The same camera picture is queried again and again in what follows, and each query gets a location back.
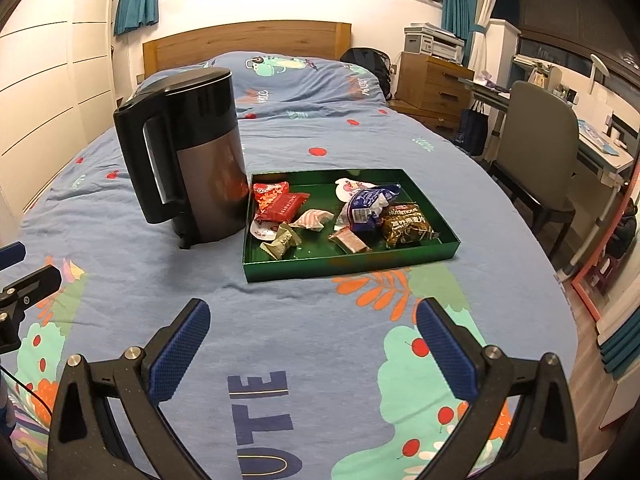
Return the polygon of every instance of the cable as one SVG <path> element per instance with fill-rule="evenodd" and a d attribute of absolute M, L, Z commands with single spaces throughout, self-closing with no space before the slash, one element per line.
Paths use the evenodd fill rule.
<path fill-rule="evenodd" d="M 42 400 L 40 398 L 40 396 L 36 393 L 36 392 L 32 392 L 30 389 L 28 389 L 24 384 L 22 384 L 18 379 L 16 379 L 13 375 L 11 375 L 8 371 L 6 371 L 6 368 L 4 368 L 2 365 L 0 365 L 0 370 L 2 370 L 8 377 L 10 377 L 13 381 L 15 381 L 16 384 L 19 384 L 20 386 L 22 386 L 25 390 L 27 390 L 32 396 L 34 396 L 36 399 L 38 399 L 40 401 L 40 403 L 44 406 L 44 409 L 47 410 L 47 413 L 49 413 L 49 416 L 51 418 L 53 418 L 53 412 L 51 411 L 50 407 L 47 406 L 47 403 Z"/>

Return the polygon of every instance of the wooden floor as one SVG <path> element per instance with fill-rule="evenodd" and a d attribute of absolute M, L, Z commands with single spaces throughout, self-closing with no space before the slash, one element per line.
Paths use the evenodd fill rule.
<path fill-rule="evenodd" d="M 527 225 L 531 222 L 531 213 L 516 200 L 514 204 Z M 540 245 L 546 254 L 558 235 L 558 231 L 547 225 L 538 235 Z M 568 263 L 571 249 L 563 244 L 552 263 L 556 270 Z M 616 437 L 621 423 L 613 423 L 604 430 L 599 429 L 609 403 L 613 398 L 616 383 L 610 374 L 604 371 L 600 359 L 600 349 L 596 344 L 596 327 L 593 317 L 574 290 L 566 283 L 565 296 L 574 316 L 578 333 L 578 349 L 575 364 L 569 379 L 569 390 L 574 403 L 575 418 L 580 443 L 580 460 L 585 460 L 609 448 Z"/>

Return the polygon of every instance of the blue bed sheet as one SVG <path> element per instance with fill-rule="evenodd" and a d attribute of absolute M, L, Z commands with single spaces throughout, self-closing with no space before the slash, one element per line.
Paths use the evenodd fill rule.
<path fill-rule="evenodd" d="M 2 283 L 44 263 L 63 273 L 59 293 L 28 310 L 20 350 L 2 361 L 30 389 L 52 403 L 70 354 L 104 360 L 144 345 L 198 297 L 211 307 L 211 329 L 162 411 L 212 478 L 410 480 L 466 409 L 415 329 L 420 298 L 438 298 L 482 344 L 522 358 L 553 351 L 570 372 L 569 306 L 513 205 L 453 145 L 388 108 L 370 73 L 255 52 L 196 66 L 204 65 L 233 71 L 248 172 L 403 168 L 460 238 L 456 257 L 248 284 L 242 233 L 183 251 L 170 223 L 145 222 L 110 129 L 26 214 L 28 256 L 0 273 Z M 9 383 L 14 446 L 45 476 L 48 415 Z M 510 418 L 503 410 L 478 466 L 495 457 Z M 151 471 L 126 424 L 122 431 Z"/>

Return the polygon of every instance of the white wardrobe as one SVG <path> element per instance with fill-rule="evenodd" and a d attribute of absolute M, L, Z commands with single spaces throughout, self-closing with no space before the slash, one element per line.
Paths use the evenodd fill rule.
<path fill-rule="evenodd" d="M 0 30 L 0 244 L 113 125 L 112 0 L 22 0 Z"/>

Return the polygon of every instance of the kettle handle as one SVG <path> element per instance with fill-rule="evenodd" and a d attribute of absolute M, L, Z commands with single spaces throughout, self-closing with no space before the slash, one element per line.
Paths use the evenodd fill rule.
<path fill-rule="evenodd" d="M 138 197 L 140 208 L 150 224 L 159 224 L 171 220 L 184 212 L 186 200 L 172 199 L 162 202 L 153 167 L 146 149 L 145 123 L 155 116 L 164 116 L 166 99 L 164 92 L 139 98 L 124 109 L 113 113 L 113 122 L 122 148 L 133 189 Z"/>

